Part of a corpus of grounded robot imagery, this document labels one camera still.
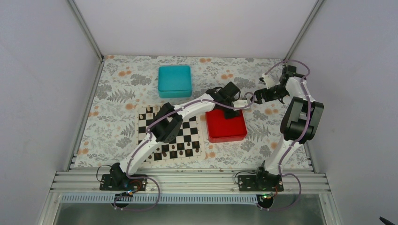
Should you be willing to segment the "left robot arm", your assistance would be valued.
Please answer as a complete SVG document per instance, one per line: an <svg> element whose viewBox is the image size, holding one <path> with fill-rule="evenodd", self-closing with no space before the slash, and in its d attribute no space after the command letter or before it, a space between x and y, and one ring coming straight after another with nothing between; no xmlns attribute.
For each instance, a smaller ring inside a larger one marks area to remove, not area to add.
<svg viewBox="0 0 398 225"><path fill-rule="evenodd" d="M134 174L156 148L174 140L185 119L215 108L223 110L227 119L237 117L240 108L234 103L239 93L240 89L229 82L224 87L209 89L200 97L183 104L165 103L148 127L144 128L145 136L138 146L124 160L110 167L109 185L119 190L126 189L130 185L129 174Z"/></svg>

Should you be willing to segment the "red plastic tray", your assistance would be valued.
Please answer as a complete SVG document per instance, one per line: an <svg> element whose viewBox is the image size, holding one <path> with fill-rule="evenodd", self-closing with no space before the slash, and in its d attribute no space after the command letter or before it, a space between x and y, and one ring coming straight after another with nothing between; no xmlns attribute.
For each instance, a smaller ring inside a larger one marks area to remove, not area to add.
<svg viewBox="0 0 398 225"><path fill-rule="evenodd" d="M211 143L242 141L247 136L247 128L242 110L232 119L224 117L224 111L215 109L206 112L208 140Z"/></svg>

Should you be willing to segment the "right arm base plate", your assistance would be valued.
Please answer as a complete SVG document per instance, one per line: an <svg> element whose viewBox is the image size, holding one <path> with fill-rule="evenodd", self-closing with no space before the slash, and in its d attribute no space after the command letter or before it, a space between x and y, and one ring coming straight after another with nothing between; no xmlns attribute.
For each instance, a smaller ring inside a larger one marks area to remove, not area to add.
<svg viewBox="0 0 398 225"><path fill-rule="evenodd" d="M284 191L280 175L239 175L237 177L239 191L241 192L282 192Z"/></svg>

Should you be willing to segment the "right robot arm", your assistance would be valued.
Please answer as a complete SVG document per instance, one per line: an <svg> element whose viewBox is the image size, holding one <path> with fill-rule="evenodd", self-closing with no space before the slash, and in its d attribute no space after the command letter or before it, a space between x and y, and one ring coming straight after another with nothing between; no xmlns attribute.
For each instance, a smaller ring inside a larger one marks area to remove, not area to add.
<svg viewBox="0 0 398 225"><path fill-rule="evenodd" d="M254 178L255 187L260 191L276 186L283 176L283 167L294 151L306 141L312 140L324 110L306 85L306 76L298 74L295 66L285 66L279 84L255 91L255 103L291 98L280 125L281 139L270 157L258 167Z"/></svg>

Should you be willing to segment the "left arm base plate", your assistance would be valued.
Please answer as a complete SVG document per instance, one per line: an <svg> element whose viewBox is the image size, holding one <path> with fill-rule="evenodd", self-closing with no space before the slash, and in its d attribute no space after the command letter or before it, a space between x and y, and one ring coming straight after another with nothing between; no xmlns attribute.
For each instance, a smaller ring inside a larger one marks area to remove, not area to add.
<svg viewBox="0 0 398 225"><path fill-rule="evenodd" d="M117 181L110 174L103 174L99 190L101 191L121 191L121 192L136 192L145 191L147 178L142 175L133 175L133 178L123 177L121 181Z"/></svg>

